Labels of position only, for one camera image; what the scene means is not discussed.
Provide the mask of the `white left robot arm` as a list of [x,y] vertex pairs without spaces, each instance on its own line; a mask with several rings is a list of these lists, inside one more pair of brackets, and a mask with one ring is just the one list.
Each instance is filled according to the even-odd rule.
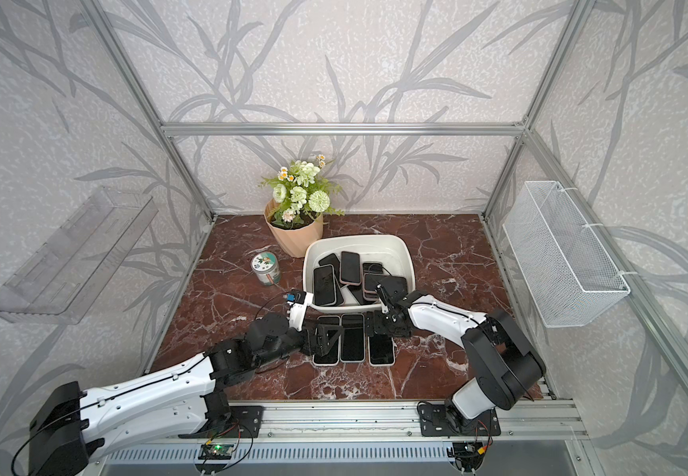
[[88,390],[78,382],[52,391],[22,449],[29,475],[77,475],[91,458],[167,436],[220,434],[236,426],[226,389],[294,353],[325,355],[339,324],[268,313],[241,337],[225,339],[169,368]]

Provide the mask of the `phone with cream case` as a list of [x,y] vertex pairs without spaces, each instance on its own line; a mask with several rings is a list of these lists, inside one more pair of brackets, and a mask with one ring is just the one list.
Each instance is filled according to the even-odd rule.
[[395,360],[395,344],[391,336],[375,334],[368,337],[368,362],[371,366],[392,366]]

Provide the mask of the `phone with light blue case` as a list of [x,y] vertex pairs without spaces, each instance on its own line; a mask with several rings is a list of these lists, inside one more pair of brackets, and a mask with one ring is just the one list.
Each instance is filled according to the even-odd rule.
[[365,317],[362,313],[343,315],[340,360],[359,363],[365,360]]

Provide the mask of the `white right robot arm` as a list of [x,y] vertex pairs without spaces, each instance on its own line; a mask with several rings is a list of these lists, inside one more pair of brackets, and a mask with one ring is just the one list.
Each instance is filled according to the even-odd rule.
[[446,404],[451,418],[467,422],[484,412],[510,410],[540,378],[546,365],[514,317],[467,311],[421,291],[390,292],[377,287],[382,329],[393,337],[425,330],[462,347],[473,376]]

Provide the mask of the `phone with pink case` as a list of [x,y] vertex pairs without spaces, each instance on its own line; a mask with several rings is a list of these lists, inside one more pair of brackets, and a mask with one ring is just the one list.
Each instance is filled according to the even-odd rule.
[[341,319],[336,315],[318,317],[314,331],[313,364],[335,366],[339,362]]

